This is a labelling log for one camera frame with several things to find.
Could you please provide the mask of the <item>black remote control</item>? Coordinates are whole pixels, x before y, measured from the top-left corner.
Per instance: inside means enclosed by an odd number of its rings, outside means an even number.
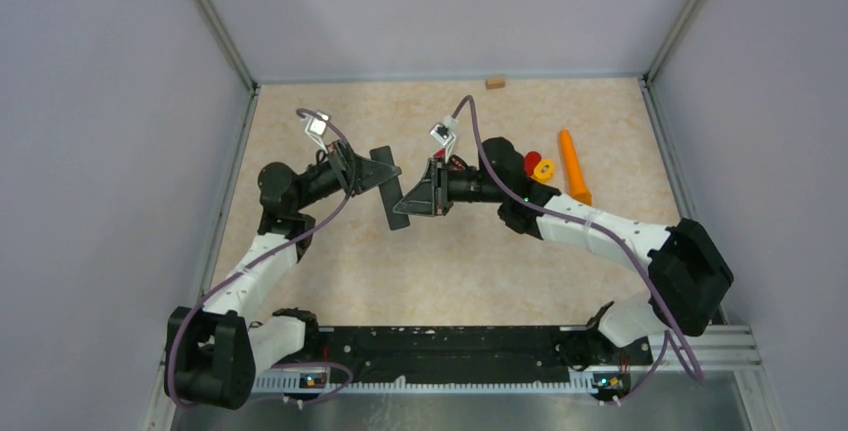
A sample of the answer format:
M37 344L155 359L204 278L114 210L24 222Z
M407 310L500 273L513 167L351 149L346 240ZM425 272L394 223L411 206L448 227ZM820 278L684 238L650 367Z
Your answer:
M391 166L395 165L391 148L388 145L371 149L369 151L369 156L372 160L382 164ZM394 206L403 197L399 176L396 175L388 181L380 184L379 192L389 229L391 231L397 231L409 227L409 217L405 214L398 214L394 211Z

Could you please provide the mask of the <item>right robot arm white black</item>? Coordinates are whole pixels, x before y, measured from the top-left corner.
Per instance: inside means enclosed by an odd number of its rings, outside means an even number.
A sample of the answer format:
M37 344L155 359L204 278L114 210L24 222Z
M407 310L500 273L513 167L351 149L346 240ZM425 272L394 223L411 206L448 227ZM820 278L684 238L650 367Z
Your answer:
M477 166L429 158L421 180L393 210L436 217L459 202L496 203L499 218L512 231L579 246L644 279L645 291L603 306L588 323L593 330L586 348L600 363L614 362L627 345L646 336L703 335L734 280L699 222L645 223L581 203L530 178L523 156L503 137L483 141Z

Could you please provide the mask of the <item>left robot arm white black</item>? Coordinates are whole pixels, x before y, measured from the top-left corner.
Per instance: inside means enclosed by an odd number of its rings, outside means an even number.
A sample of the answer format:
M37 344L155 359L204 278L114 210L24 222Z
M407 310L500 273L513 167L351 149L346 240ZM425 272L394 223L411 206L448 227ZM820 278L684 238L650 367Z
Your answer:
M342 210L318 222L304 208L335 193L345 205L372 189L394 204L401 173L390 146L362 156L343 140L317 152L315 163L301 173L282 162L264 166L257 177L261 216L248 251L193 307L178 307L168 319L166 395L179 407L238 409L258 374L286 357L302 365L314 361L321 339L308 329L308 315L289 312L257 328L250 324L272 288L305 256L313 236Z

